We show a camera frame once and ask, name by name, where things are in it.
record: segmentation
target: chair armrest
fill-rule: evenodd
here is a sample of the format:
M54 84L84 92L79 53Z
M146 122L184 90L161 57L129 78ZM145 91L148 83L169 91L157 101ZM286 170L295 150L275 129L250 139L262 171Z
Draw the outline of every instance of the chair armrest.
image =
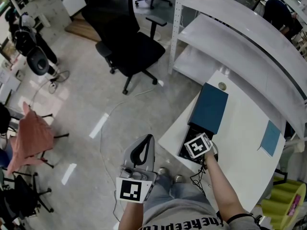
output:
M112 54L112 51L102 41L96 43L95 47L98 53L101 54L104 58Z
M157 27L157 25L160 25L160 26L165 26L167 24L166 21L156 17L156 16L153 16L153 15L150 15L150 16L147 16L146 17L147 20L151 21L152 22L152 27L150 29L150 38L151 39L154 39L154 33L155 33L155 29Z
M153 16L153 15L147 16L146 19L160 26L165 26L167 24L166 21L162 20L159 17Z

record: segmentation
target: yellow object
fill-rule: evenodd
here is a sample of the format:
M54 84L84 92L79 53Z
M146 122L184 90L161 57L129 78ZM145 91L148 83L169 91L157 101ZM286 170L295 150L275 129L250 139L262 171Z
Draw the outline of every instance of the yellow object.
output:
M274 177L275 182L280 180L282 178ZM287 180L284 184L274 185L270 199L264 199L261 202L263 215L271 217L271 225L275 230L283 230L296 219L298 208L303 205L305 194L306 185L301 182ZM296 195L300 195L301 198L294 215L288 216Z

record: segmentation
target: jeans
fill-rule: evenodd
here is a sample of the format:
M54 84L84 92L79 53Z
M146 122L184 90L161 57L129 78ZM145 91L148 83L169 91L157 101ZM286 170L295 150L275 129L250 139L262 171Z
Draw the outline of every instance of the jeans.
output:
M159 204L171 201L175 198L193 200L205 204L210 204L204 194L192 184L174 183L165 175L159 175L149 198L144 204L144 212Z

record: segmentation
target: pink cloth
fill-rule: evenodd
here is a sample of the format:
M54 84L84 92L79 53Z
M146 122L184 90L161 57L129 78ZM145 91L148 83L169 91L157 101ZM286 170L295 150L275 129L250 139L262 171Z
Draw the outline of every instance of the pink cloth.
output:
M36 115L24 102L24 117L19 121L16 137L10 138L13 157L8 166L8 174L26 164L41 164L35 155L53 147L53 132L45 120Z

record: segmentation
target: person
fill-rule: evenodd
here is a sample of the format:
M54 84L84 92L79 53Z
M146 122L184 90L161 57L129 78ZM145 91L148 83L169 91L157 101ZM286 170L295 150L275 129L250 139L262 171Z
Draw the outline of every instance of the person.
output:
M272 25L283 35L287 34L294 26L293 17L287 6L280 0L268 0L264 7L263 18L272 23Z
M167 169L160 168L145 204L128 202L118 230L259 230L255 219L241 206L212 151L205 154L205 161L223 220L217 217L208 199L196 186L184 183L181 175L177 175L171 185Z
M56 55L53 53L52 49L49 47L49 45L45 42L42 36L34 28L35 20L31 16L27 14L22 14L21 17L19 17L15 8L10 8L5 13L5 20L9 23L8 39L10 41L12 41L15 44L17 43L16 32L20 29L19 24L21 20L21 26L25 27L29 31L30 36L34 41L34 43L44 51L47 58L53 64L55 65L59 64L59 60L56 57Z

